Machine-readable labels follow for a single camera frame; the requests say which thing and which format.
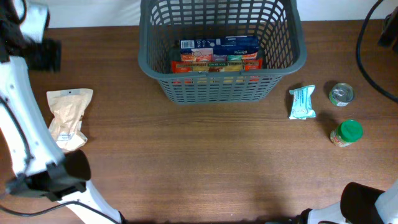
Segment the silver tin can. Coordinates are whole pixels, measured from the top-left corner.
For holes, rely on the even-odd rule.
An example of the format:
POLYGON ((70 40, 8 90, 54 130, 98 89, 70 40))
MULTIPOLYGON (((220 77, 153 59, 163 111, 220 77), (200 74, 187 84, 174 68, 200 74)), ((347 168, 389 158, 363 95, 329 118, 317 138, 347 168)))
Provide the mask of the silver tin can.
POLYGON ((354 98, 354 89, 347 83, 337 83, 329 92, 329 99, 335 106, 347 106, 354 98))

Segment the green lid glass jar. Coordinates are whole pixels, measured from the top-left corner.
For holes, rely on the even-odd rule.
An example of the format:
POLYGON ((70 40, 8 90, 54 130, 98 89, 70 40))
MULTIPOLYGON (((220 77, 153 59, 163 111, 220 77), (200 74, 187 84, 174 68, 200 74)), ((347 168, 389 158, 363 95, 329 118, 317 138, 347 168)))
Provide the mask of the green lid glass jar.
POLYGON ((358 121, 349 119, 339 124, 330 133, 330 141, 338 147, 346 147, 359 141, 363 134, 362 125, 358 121))

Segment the blue Kleenex tissue pack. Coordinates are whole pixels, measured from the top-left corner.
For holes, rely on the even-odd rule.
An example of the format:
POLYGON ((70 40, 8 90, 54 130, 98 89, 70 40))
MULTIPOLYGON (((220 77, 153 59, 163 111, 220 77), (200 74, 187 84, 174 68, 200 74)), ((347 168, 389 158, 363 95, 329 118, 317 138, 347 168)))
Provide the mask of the blue Kleenex tissue pack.
POLYGON ((258 52, 259 40, 253 35, 180 41, 180 57, 183 62, 255 60, 258 52))

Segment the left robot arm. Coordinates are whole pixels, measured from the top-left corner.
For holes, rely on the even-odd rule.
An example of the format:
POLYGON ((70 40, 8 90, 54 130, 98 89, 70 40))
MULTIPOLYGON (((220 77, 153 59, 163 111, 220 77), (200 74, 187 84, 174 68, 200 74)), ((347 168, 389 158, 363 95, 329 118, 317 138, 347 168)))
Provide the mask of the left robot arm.
POLYGON ((93 185, 84 152, 59 148, 35 100, 29 72, 60 70, 62 45, 44 37, 49 20, 44 4, 1 2, 1 131, 15 174, 5 193, 45 197, 85 223, 124 223, 93 185))

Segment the beige powder pouch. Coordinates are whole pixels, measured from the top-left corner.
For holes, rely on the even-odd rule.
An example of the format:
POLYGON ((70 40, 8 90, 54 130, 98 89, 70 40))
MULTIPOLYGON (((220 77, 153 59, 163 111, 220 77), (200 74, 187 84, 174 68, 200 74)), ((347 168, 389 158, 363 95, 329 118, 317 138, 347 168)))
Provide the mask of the beige powder pouch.
POLYGON ((92 96, 93 90, 88 88, 47 92, 47 102, 54 115, 49 131, 64 153, 77 150, 88 140, 81 132, 81 126, 92 96))

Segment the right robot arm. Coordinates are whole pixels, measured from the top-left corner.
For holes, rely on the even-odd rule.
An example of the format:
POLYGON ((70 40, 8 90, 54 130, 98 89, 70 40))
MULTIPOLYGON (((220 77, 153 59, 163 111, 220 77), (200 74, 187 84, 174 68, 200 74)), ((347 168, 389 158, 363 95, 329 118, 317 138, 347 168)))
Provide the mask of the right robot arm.
MULTIPOLYGON (((361 43, 366 26, 375 11, 375 9, 383 2, 378 0, 369 10, 362 28, 360 30, 356 43, 356 63, 359 71, 365 80, 379 93, 388 99, 397 103, 397 96, 392 95, 381 86, 379 86, 365 71, 361 61, 361 43)), ((378 45, 390 47, 396 41, 393 50, 397 53, 397 7, 389 14, 383 23, 383 30, 378 45)), ((309 118, 312 106, 310 103, 310 95, 315 89, 315 85, 301 87, 295 90, 289 90, 294 96, 292 112, 289 119, 309 118), (296 109, 311 109, 302 115, 296 116, 296 109)), ((330 101, 336 106, 346 106, 354 99, 354 91, 351 85, 346 83, 337 83, 329 92, 330 101)), ((338 147, 346 147, 359 141, 364 134, 362 125, 349 119, 340 123, 330 133, 330 141, 338 147)), ((333 205, 323 209, 304 210, 300 215, 293 219, 289 219, 283 223, 397 223, 397 181, 387 191, 382 191, 356 182, 350 182, 341 194, 341 200, 333 205)))

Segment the light teal wipes packet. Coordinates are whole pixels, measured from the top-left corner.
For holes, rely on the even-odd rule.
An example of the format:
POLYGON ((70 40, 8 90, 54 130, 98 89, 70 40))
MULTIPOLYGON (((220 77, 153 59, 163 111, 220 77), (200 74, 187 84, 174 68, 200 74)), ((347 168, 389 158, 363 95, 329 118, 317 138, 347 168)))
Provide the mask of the light teal wipes packet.
POLYGON ((293 96, 289 119, 307 119, 316 117, 316 113, 312 108, 311 100, 311 95, 314 90, 315 86, 309 85, 289 91, 293 96))

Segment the orange spaghetti packet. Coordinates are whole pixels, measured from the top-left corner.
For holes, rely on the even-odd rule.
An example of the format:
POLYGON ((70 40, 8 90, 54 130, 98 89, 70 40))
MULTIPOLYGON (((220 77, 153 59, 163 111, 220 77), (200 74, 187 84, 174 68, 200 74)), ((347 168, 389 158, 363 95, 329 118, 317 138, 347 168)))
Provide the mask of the orange spaghetti packet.
POLYGON ((235 60, 219 62, 178 62, 172 61, 173 73, 190 72, 240 72, 259 70, 262 68, 263 59, 235 60))

